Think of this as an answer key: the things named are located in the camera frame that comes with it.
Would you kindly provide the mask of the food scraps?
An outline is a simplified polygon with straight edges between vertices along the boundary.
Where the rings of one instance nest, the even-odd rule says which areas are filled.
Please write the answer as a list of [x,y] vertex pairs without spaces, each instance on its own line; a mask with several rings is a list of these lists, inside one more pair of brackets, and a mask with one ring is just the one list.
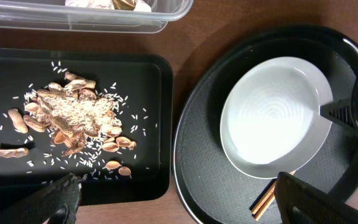
[[98,93],[94,80],[69,71],[64,79],[64,85],[50,82],[32,90],[23,110],[8,110],[18,133],[50,132],[52,146],[65,146],[63,157],[83,152],[92,142],[98,142],[106,152],[136,147],[136,142],[122,133],[122,121],[116,114],[120,106],[114,95]]

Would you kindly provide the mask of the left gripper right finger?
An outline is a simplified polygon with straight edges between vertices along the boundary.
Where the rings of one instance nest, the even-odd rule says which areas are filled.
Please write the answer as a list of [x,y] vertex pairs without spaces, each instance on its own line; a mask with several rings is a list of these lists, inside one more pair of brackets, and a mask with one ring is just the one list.
[[358,223],[358,210],[287,172],[278,173],[274,195],[283,223]]

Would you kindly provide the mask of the wooden chopstick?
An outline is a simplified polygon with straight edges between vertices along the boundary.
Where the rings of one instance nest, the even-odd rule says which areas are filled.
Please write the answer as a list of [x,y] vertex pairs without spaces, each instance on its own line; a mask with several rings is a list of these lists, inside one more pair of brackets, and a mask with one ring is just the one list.
[[264,212],[268,209],[270,204],[275,199],[274,193],[265,194],[253,207],[252,209],[252,216],[255,221],[258,221]]
[[275,200],[274,190],[276,186],[276,180],[270,185],[270,187],[265,191],[262,198],[255,204],[252,208],[252,216],[255,221],[258,221],[261,216],[268,209],[270,204]]

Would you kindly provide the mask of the grey round plate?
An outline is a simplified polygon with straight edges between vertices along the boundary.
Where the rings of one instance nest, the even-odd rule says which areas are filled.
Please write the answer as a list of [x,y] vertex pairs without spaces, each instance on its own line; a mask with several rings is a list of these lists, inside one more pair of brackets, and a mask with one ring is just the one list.
[[332,122],[320,108],[331,102],[330,84],[316,65],[297,57],[266,60],[226,98],[219,127],[223,151],[238,171],[256,179],[296,171],[324,144]]

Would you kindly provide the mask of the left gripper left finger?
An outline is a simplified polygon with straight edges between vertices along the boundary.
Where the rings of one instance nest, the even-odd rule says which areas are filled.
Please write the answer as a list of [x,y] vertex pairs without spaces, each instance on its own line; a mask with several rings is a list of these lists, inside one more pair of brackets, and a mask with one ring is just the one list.
[[68,174],[0,211],[0,224],[74,224],[81,201],[81,183]]

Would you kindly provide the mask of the gold brown snack wrapper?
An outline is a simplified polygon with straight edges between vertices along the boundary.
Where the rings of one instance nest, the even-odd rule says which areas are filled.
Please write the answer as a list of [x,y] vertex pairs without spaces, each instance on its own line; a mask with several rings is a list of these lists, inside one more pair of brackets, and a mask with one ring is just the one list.
[[133,11],[136,7],[136,0],[112,0],[117,10]]

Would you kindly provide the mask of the white tissue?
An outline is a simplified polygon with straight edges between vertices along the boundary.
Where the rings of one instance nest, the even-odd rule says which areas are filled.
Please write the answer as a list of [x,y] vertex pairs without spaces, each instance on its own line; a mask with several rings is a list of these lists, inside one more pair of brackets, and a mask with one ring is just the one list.
[[[114,8],[112,0],[66,0],[65,6],[117,10]],[[152,12],[152,9],[143,0],[136,0],[136,7],[133,11]]]

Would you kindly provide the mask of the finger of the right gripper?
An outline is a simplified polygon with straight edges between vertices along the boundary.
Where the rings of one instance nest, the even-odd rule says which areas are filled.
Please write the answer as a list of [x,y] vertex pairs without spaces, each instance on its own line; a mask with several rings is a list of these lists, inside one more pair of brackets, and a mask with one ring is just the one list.
[[322,117],[342,126],[343,128],[353,128],[354,124],[350,112],[350,99],[333,101],[320,106],[319,113]]

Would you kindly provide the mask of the round black serving tray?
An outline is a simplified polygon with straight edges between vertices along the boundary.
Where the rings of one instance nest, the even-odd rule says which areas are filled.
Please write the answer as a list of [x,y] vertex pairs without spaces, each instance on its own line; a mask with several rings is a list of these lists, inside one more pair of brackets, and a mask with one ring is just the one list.
[[303,58],[327,77],[333,97],[347,98],[358,74],[358,45],[321,26],[289,26],[252,35],[236,44],[196,84],[180,116],[173,149],[177,194],[198,223],[253,223],[250,208],[269,182],[239,172],[221,147],[219,122],[235,83],[260,62]]

